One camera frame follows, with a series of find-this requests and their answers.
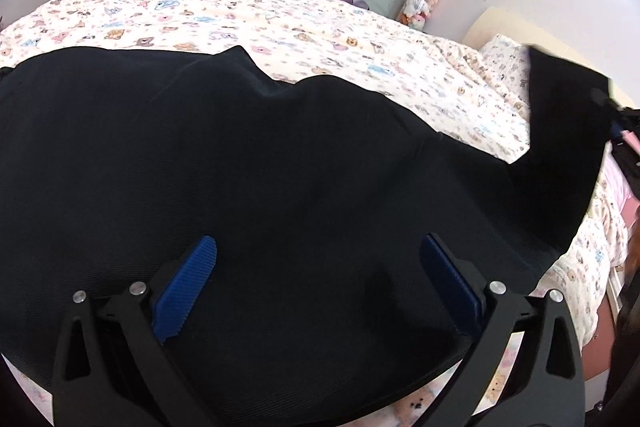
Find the black fabric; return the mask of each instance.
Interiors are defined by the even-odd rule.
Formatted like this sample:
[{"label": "black fabric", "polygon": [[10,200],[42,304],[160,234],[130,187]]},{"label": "black fabric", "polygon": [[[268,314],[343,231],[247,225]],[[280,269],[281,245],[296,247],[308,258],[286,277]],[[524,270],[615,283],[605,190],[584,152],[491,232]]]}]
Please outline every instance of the black fabric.
[{"label": "black fabric", "polygon": [[436,232],[528,293],[575,235],[607,79],[532,50],[513,166],[333,76],[220,55],[68,48],[0,82],[0,350],[45,388],[78,289],[119,293],[202,234],[218,261],[166,342],[231,426],[339,425],[459,360],[418,261]]},{"label": "black fabric", "polygon": [[7,76],[13,70],[14,68],[0,68],[0,80],[2,80],[4,76]]}]

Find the silver rivet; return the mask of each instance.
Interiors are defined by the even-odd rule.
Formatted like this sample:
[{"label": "silver rivet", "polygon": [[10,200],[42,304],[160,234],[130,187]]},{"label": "silver rivet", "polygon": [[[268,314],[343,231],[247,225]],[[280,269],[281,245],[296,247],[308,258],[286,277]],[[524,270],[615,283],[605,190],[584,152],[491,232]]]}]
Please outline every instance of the silver rivet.
[{"label": "silver rivet", "polygon": [[491,281],[489,283],[489,289],[496,295],[503,295],[507,291],[507,286],[501,281]]},{"label": "silver rivet", "polygon": [[553,302],[562,302],[564,300],[564,295],[562,295],[562,292],[560,290],[551,290],[549,292],[549,298]]},{"label": "silver rivet", "polygon": [[129,286],[129,293],[131,295],[142,295],[144,292],[146,292],[146,284],[142,281],[134,282]]},{"label": "silver rivet", "polygon": [[86,292],[84,290],[78,290],[76,293],[74,293],[74,302],[76,304],[84,302],[85,299],[86,299]]}]

